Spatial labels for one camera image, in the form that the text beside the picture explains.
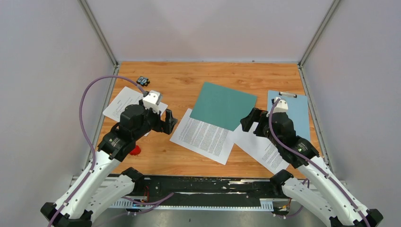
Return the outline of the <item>teal green folder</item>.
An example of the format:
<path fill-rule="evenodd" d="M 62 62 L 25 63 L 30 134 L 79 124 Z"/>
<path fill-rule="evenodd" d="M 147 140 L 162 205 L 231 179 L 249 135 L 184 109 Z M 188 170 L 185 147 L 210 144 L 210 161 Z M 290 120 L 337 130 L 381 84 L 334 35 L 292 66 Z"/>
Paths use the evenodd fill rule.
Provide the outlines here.
<path fill-rule="evenodd" d="M 257 96 L 205 82 L 190 117 L 234 131 L 255 107 Z"/>

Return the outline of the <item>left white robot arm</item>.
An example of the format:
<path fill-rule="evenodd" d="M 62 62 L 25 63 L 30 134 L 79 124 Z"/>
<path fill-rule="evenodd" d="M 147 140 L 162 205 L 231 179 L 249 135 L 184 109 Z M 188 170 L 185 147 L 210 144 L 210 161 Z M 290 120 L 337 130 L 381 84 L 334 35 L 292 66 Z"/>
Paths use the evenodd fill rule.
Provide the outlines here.
<path fill-rule="evenodd" d="M 150 131 L 171 134 L 177 119 L 166 109 L 161 114 L 143 104 L 129 105 L 109 133 L 105 134 L 86 169 L 56 202 L 47 202 L 41 213 L 54 227 L 90 227 L 95 219 L 126 194 L 144 192 L 144 175 L 129 167 L 112 185 L 97 193 L 106 177 L 136 148 L 136 141 Z"/>

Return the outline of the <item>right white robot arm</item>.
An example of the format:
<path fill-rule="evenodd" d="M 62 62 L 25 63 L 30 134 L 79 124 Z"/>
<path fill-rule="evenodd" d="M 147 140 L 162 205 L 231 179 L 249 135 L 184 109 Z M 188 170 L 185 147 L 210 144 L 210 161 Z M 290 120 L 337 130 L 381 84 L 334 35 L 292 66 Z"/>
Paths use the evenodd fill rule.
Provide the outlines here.
<path fill-rule="evenodd" d="M 255 125 L 253 135 L 271 141 L 280 156 L 312 181 L 319 192 L 305 188 L 289 171 L 280 170 L 271 178 L 272 195 L 295 199 L 328 227 L 376 227 L 383 220 L 379 210 L 369 209 L 345 188 L 316 148 L 297 135 L 285 112 L 253 108 L 240 123 L 244 132 Z"/>

